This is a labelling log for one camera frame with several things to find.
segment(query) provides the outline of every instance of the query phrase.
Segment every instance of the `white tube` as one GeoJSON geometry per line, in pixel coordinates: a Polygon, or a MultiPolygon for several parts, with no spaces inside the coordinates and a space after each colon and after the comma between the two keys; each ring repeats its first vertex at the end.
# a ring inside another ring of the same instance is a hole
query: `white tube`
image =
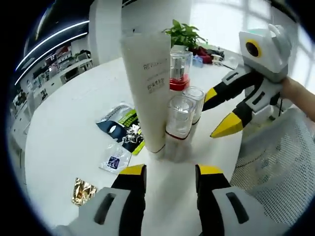
{"type": "Polygon", "coordinates": [[[122,54],[145,146],[151,152],[165,145],[169,98],[170,36],[139,34],[122,39],[122,54]]]}

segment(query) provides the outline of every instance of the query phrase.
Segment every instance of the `blue object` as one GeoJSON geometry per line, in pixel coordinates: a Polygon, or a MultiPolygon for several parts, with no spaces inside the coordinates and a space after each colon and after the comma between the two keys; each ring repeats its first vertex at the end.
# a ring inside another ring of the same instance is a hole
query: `blue object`
{"type": "Polygon", "coordinates": [[[111,156],[108,160],[107,166],[113,169],[117,169],[119,165],[119,158],[111,156]]]}
{"type": "Polygon", "coordinates": [[[192,57],[192,65],[199,67],[199,68],[202,68],[203,67],[202,58],[198,55],[193,56],[192,57]]]}
{"type": "Polygon", "coordinates": [[[106,134],[110,135],[113,139],[117,139],[117,143],[123,141],[123,137],[127,135],[127,131],[117,122],[112,120],[106,120],[99,123],[96,123],[98,127],[105,132],[106,134]]]}

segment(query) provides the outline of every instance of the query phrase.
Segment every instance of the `plastic bag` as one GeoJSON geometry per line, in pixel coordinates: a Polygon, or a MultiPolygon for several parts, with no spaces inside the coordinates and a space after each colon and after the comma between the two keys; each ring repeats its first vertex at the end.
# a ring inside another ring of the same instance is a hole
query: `plastic bag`
{"type": "Polygon", "coordinates": [[[119,174],[129,164],[131,153],[119,144],[109,145],[102,157],[99,167],[103,170],[119,174]]]}
{"type": "Polygon", "coordinates": [[[144,146],[136,111],[128,104],[121,103],[96,123],[122,147],[137,155],[144,146]]]}

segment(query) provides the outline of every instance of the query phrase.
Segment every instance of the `ceiling light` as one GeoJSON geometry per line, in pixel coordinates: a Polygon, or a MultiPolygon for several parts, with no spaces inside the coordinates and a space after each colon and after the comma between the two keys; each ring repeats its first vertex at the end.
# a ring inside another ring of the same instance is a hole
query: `ceiling light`
{"type": "Polygon", "coordinates": [[[40,57],[38,57],[27,69],[25,69],[25,71],[21,74],[21,76],[18,78],[18,80],[15,82],[14,85],[17,85],[17,83],[18,83],[18,82],[20,81],[20,79],[25,75],[25,73],[26,73],[36,62],[38,62],[42,57],[44,57],[47,53],[49,53],[49,52],[51,52],[52,50],[54,50],[55,48],[57,48],[57,47],[63,45],[64,43],[69,42],[69,41],[71,41],[71,40],[73,40],[73,39],[75,39],[75,38],[81,37],[81,36],[83,36],[83,35],[85,35],[85,34],[88,34],[88,33],[87,33],[87,32],[86,32],[86,33],[82,33],[82,34],[79,34],[79,35],[77,35],[77,36],[74,36],[74,37],[72,37],[72,38],[70,38],[70,39],[67,39],[66,41],[64,41],[64,42],[62,42],[62,43],[56,45],[55,47],[49,49],[47,52],[43,53],[43,54],[42,54],[40,57]]]}
{"type": "Polygon", "coordinates": [[[71,28],[73,28],[73,27],[76,27],[76,26],[80,26],[80,25],[86,24],[86,23],[88,23],[88,22],[90,22],[90,21],[83,21],[83,22],[74,24],[74,25],[72,25],[72,26],[69,26],[69,27],[67,27],[67,28],[64,28],[64,29],[62,29],[61,31],[58,31],[58,32],[56,32],[56,33],[50,35],[48,38],[44,39],[43,41],[41,41],[41,42],[40,42],[39,44],[37,44],[32,50],[30,50],[29,53],[27,53],[27,55],[21,60],[21,62],[20,62],[20,63],[18,64],[18,66],[15,68],[15,71],[20,67],[20,65],[26,60],[26,58],[27,58],[31,53],[33,53],[37,48],[39,48],[41,45],[43,45],[43,44],[44,44],[45,42],[47,42],[49,39],[55,37],[56,35],[58,35],[58,34],[60,34],[60,33],[62,33],[62,32],[65,32],[66,30],[69,30],[69,29],[71,29],[71,28]]]}

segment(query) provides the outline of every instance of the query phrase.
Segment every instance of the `red cap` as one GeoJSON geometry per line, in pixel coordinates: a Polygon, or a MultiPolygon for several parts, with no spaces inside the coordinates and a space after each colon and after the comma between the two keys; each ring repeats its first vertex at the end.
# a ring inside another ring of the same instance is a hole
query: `red cap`
{"type": "Polygon", "coordinates": [[[183,75],[180,80],[172,79],[169,80],[169,88],[174,91],[183,91],[189,87],[190,79],[188,74],[183,75]]]}

